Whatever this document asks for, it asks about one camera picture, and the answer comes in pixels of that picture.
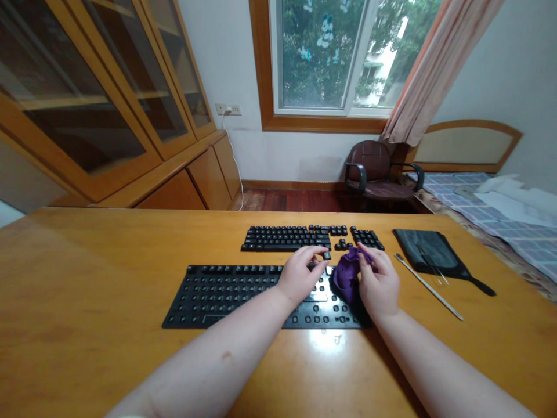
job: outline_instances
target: checkered bed sheet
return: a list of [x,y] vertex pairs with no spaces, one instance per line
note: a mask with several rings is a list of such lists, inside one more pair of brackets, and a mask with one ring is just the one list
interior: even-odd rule
[[[416,180],[416,173],[408,173]],[[557,229],[508,219],[482,201],[455,193],[459,186],[477,188],[491,175],[483,172],[426,173],[424,189],[441,203],[460,212],[486,233],[505,240],[529,264],[557,283]]]

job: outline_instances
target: cabinet drawer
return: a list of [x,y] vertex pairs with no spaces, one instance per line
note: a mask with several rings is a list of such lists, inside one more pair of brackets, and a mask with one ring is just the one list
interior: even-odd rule
[[182,170],[136,206],[138,209],[205,210],[186,170]]
[[229,208],[232,200],[212,147],[192,161],[186,169],[208,209],[227,210]]
[[213,148],[215,149],[216,158],[219,160],[222,174],[225,177],[230,198],[234,199],[240,188],[240,172],[234,161],[232,145],[228,135],[214,144]]

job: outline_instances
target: wooden floor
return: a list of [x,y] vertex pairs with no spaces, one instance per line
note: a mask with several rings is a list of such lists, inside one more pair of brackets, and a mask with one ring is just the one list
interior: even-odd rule
[[[242,195],[239,193],[232,210],[239,210],[241,203]],[[266,189],[244,190],[242,211],[418,213],[408,202],[372,203],[369,199],[348,191]]]

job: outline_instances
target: wooden headboard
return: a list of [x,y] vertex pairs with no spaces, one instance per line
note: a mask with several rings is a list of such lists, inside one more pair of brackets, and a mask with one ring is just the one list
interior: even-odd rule
[[498,172],[520,141],[522,132],[499,122],[463,119],[431,125],[406,163],[424,171]]

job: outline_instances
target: chair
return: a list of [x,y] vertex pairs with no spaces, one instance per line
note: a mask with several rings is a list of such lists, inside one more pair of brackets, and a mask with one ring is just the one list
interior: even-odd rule
[[[350,190],[373,200],[406,201],[424,186],[424,170],[418,164],[392,163],[384,143],[364,141],[352,147],[346,162],[344,183]],[[416,187],[410,189],[389,182],[393,165],[409,165],[418,173]]]

